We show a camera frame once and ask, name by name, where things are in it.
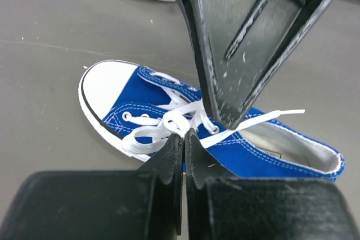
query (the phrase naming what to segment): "shoe label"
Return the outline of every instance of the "shoe label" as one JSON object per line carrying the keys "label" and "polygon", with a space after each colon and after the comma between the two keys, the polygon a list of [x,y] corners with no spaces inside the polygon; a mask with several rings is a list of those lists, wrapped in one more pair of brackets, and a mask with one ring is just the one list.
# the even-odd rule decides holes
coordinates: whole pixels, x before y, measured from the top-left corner
{"label": "shoe label", "polygon": [[281,159],[281,153],[271,151],[271,150],[263,150],[263,151],[266,152],[269,155],[272,155],[274,157],[277,157],[278,159]]}

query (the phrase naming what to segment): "eyelet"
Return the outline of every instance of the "eyelet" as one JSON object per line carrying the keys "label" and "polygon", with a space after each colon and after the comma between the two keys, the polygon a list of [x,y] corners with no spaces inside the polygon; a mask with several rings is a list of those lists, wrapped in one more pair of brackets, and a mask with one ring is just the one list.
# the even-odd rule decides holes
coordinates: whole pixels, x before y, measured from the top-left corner
{"label": "eyelet", "polygon": [[197,87],[188,87],[187,89],[191,90],[191,91],[197,91],[198,88]]}
{"label": "eyelet", "polygon": [[129,121],[128,116],[131,116],[130,112],[123,112],[123,119]]}
{"label": "eyelet", "polygon": [[210,132],[210,134],[212,134],[212,135],[218,134],[219,131],[220,131],[220,128],[218,126],[215,126],[215,129],[212,132]]}

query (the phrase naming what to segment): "white toe cap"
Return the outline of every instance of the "white toe cap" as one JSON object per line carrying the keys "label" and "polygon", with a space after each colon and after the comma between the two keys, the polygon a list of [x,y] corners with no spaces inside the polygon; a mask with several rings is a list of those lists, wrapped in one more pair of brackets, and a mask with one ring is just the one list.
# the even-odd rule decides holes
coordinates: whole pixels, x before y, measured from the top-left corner
{"label": "white toe cap", "polygon": [[138,67],[122,61],[104,61],[93,65],[82,80],[83,98],[87,106],[103,119],[120,96]]}

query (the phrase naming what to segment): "gray table surface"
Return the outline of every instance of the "gray table surface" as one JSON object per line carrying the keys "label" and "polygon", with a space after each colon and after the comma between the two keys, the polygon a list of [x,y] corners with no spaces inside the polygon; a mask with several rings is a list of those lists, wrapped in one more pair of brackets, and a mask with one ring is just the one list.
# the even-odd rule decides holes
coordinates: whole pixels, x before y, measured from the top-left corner
{"label": "gray table surface", "polygon": [[[84,66],[128,60],[199,84],[175,3],[0,0],[0,6],[0,219],[33,172],[140,166],[104,142],[83,116],[77,89]],[[265,111],[306,109],[282,121],[344,154],[337,186],[357,224],[359,58],[360,0],[336,0],[255,104]]]}

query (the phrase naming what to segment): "shoelace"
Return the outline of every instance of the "shoelace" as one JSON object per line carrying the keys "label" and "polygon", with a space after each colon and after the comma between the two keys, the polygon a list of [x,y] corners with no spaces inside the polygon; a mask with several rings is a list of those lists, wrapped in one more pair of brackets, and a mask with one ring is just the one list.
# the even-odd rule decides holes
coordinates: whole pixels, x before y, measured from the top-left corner
{"label": "shoelace", "polygon": [[[168,74],[153,72],[151,75],[162,77],[164,80],[172,81],[175,84],[181,84],[179,80]],[[202,100],[189,103],[181,98],[172,89],[166,87],[161,88],[171,99],[170,104],[158,106],[160,108],[169,110],[163,115],[162,119],[153,119],[148,115],[133,117],[128,112],[123,113],[123,118],[126,121],[131,121],[134,124],[142,125],[141,127],[134,129],[130,134],[123,138],[123,150],[133,154],[154,153],[165,145],[165,142],[171,134],[178,134],[180,137],[184,138],[185,134],[191,128],[197,130],[201,124],[203,124],[204,128],[211,135],[201,139],[200,142],[204,148],[209,148],[226,139],[233,133],[249,128],[250,126],[275,119],[280,115],[303,114],[305,112],[305,110],[276,110],[264,115],[247,119],[241,122],[234,130],[227,129],[223,132],[219,132],[219,127],[214,125],[208,118]],[[136,140],[138,137],[151,137],[152,143],[140,143]]]}

